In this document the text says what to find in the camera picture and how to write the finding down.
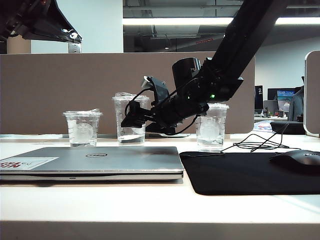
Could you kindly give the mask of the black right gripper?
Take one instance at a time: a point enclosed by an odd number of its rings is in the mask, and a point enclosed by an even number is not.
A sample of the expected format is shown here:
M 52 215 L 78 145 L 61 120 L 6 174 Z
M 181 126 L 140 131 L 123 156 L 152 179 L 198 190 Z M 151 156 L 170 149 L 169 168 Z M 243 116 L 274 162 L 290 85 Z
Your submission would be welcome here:
M 191 97 L 174 96 L 163 104 L 158 104 L 151 111 L 155 122 L 150 124 L 151 133 L 175 133 L 177 124 L 195 115 L 204 115 L 209 109 L 206 102 L 198 102 Z M 141 108 L 138 101 L 129 102 L 129 112 L 121 122 L 123 128 L 141 128 L 152 119 L 152 112 Z

